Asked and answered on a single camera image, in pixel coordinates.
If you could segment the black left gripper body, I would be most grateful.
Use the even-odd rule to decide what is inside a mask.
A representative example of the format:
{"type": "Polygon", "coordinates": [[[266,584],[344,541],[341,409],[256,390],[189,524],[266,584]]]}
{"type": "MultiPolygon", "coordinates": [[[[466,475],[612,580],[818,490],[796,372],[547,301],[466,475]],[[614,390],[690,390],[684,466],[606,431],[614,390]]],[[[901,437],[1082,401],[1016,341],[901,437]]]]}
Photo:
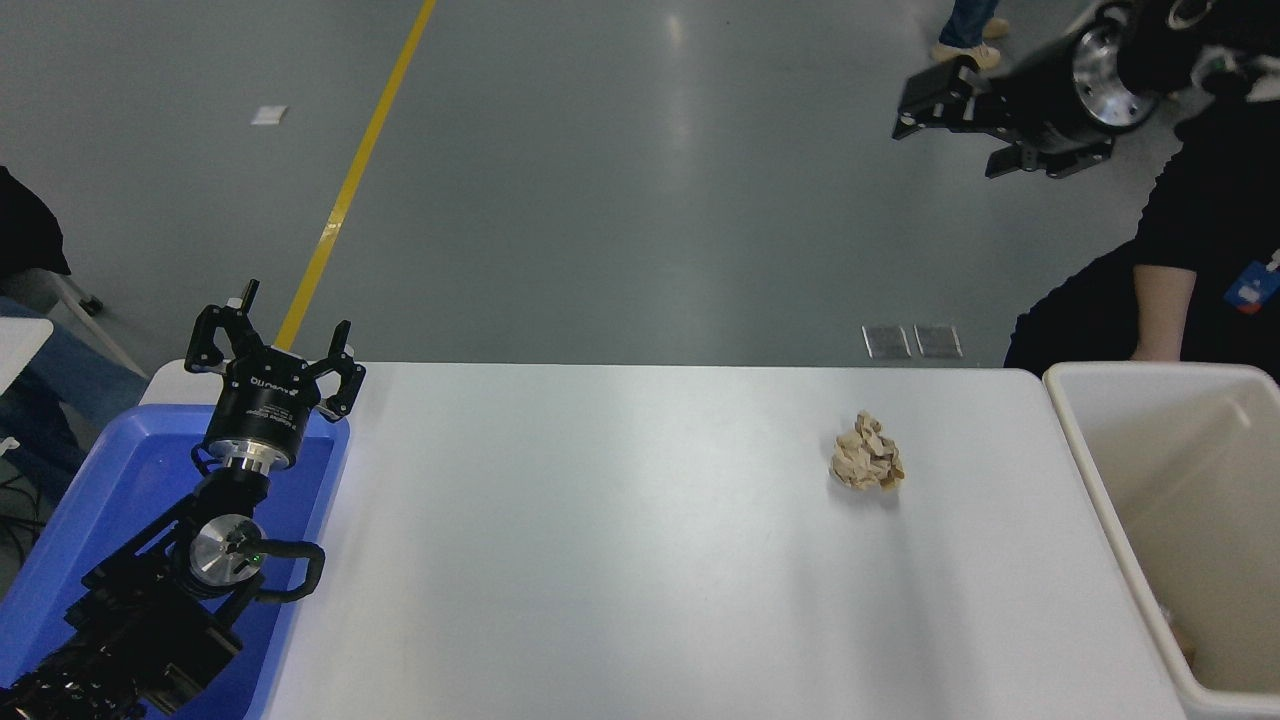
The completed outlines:
{"type": "Polygon", "coordinates": [[[317,401],[307,361],[260,348],[228,366],[204,447],[212,454],[219,445],[250,441],[279,454],[297,454],[317,401]]]}

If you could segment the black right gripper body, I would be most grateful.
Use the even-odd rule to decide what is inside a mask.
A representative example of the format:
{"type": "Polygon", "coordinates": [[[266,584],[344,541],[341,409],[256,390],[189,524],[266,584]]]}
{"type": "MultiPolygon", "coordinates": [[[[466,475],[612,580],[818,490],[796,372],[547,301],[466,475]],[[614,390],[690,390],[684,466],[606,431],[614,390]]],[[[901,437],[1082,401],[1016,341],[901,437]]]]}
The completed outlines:
{"type": "Polygon", "coordinates": [[[1117,132],[1106,129],[1085,109],[1074,81],[1078,35],[1055,40],[995,78],[1012,128],[1041,152],[1060,154],[1101,143],[1117,132]]]}

